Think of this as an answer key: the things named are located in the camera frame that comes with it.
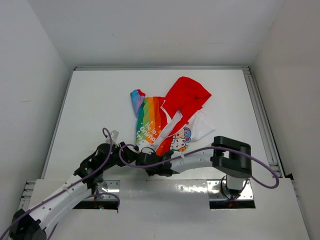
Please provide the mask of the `rainbow red child jacket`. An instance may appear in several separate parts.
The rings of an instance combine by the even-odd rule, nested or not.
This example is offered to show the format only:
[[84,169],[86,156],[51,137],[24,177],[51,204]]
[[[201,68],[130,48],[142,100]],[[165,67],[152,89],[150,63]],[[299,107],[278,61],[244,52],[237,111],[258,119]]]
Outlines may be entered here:
[[180,77],[166,96],[146,96],[140,89],[131,92],[139,152],[163,156],[169,151],[184,152],[190,144],[215,131],[203,111],[211,97],[199,82]]

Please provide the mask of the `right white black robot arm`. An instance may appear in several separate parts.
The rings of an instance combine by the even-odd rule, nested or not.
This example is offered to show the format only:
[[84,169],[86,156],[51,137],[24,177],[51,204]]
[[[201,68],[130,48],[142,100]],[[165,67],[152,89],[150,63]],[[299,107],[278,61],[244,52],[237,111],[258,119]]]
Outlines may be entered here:
[[193,154],[170,150],[162,156],[155,153],[141,152],[137,155],[135,164],[137,166],[150,166],[170,160],[161,165],[147,167],[148,175],[159,175],[170,177],[191,169],[213,167],[226,174],[225,183],[220,183],[221,194],[230,200],[240,197],[244,189],[244,183],[252,176],[251,159],[243,154],[251,155],[251,146],[247,143],[237,141],[224,136],[216,136],[212,147],[220,149],[205,149]]

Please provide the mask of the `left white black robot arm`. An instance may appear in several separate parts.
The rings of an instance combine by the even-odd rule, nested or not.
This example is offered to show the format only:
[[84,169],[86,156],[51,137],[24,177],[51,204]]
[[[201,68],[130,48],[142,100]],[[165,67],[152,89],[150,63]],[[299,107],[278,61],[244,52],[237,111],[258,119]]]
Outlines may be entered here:
[[102,143],[85,158],[71,177],[42,202],[28,210],[19,209],[12,218],[8,236],[12,240],[48,240],[59,221],[82,200],[96,198],[104,171],[123,167],[137,158],[123,142]]

